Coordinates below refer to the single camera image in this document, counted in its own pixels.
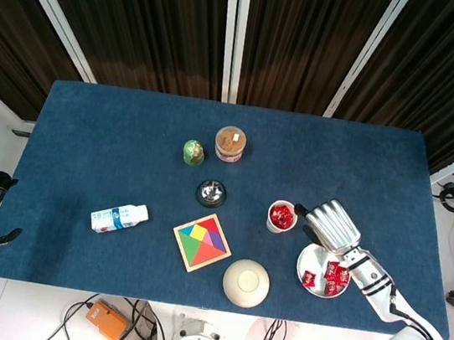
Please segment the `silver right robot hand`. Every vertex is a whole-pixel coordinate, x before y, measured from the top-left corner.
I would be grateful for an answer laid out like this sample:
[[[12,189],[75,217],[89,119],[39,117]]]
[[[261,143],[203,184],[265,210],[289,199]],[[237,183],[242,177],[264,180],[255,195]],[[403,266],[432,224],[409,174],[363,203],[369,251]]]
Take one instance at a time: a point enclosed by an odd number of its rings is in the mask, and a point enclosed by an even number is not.
[[[336,198],[313,210],[297,203],[294,211],[306,221],[320,245],[335,255],[344,255],[359,246],[361,234]]]

